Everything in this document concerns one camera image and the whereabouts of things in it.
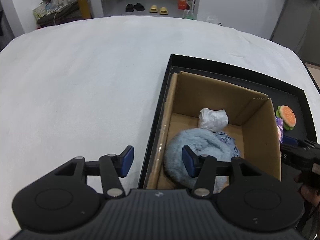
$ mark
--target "blue plush toy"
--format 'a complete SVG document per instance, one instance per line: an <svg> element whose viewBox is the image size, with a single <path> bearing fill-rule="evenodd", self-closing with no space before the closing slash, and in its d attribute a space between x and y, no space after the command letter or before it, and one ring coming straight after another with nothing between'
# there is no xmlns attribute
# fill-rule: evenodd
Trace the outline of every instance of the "blue plush toy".
<svg viewBox="0 0 320 240"><path fill-rule="evenodd" d="M235 140L224 132L213 133L207 129L194 128L178 133L167 144L164 153L164 170L176 182L193 188L196 178L188 175L182 161L182 147L188 145L196 155L208 154L218 161L229 162L232 157L240 156ZM217 176L214 193L223 189L227 177Z"/></svg>

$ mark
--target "hand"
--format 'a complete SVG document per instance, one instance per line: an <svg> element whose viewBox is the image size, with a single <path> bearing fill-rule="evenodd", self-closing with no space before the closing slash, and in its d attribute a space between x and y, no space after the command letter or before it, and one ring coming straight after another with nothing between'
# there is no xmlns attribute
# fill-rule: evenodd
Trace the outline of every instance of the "hand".
<svg viewBox="0 0 320 240"><path fill-rule="evenodd" d="M297 183L301 183L301 177L300 174L294 178L294 181ZM317 212L318 218L320 217L320 194L319 194L319 190L309 187L307 185L302 185L302 187L299 190L299 193L301 194L301 196L309 203L311 203L315 208L318 208L318 210L314 210L312 212L312 214L314 212ZM309 235L307 232L302 233L304 235L304 237L306 237L307 239L313 239L315 234L317 234L317 239L320 239L320 228L316 229L316 231L313 231L314 233L310 232L311 235Z"/></svg>
<svg viewBox="0 0 320 240"><path fill-rule="evenodd" d="M307 185L303 185L301 187L301 195L306 201L310 202L315 207L320 202L320 195L318 195L318 190Z"/></svg>

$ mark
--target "white table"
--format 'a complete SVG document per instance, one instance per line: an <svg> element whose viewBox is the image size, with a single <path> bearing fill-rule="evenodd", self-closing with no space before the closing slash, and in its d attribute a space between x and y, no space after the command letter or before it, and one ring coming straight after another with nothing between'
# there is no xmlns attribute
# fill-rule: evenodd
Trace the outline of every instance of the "white table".
<svg viewBox="0 0 320 240"><path fill-rule="evenodd" d="M0 239L19 226L11 211L23 187L73 158L127 145L136 187L170 54L206 58L303 89L318 137L320 95L299 58L231 28L168 17L120 16L22 35L0 53ZM89 185L101 191L100 181Z"/></svg>

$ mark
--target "plastic bag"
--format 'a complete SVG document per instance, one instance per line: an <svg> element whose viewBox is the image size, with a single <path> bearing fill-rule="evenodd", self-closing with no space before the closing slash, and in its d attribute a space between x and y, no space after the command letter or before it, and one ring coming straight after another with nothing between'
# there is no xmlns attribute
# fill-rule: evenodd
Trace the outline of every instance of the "plastic bag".
<svg viewBox="0 0 320 240"><path fill-rule="evenodd" d="M60 0L51 0L51 7L52 9L56 8L58 9L58 6L60 5Z"/></svg>
<svg viewBox="0 0 320 240"><path fill-rule="evenodd" d="M182 18L183 19L189 19L189 20L196 20L195 16L191 12L191 10L186 10L186 9L183 11Z"/></svg>
<svg viewBox="0 0 320 240"><path fill-rule="evenodd" d="M203 108L200 111L198 127L212 132L222 131L229 123L226 111L213 111Z"/></svg>

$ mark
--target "clutter pile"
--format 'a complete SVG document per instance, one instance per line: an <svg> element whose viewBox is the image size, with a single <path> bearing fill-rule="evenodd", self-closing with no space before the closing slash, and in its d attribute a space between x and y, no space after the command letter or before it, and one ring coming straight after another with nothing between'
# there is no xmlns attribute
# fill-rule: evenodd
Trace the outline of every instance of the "clutter pile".
<svg viewBox="0 0 320 240"><path fill-rule="evenodd" d="M77 0L51 0L50 2L42 2L33 10L36 20L42 17L62 11L65 7L77 2Z"/></svg>

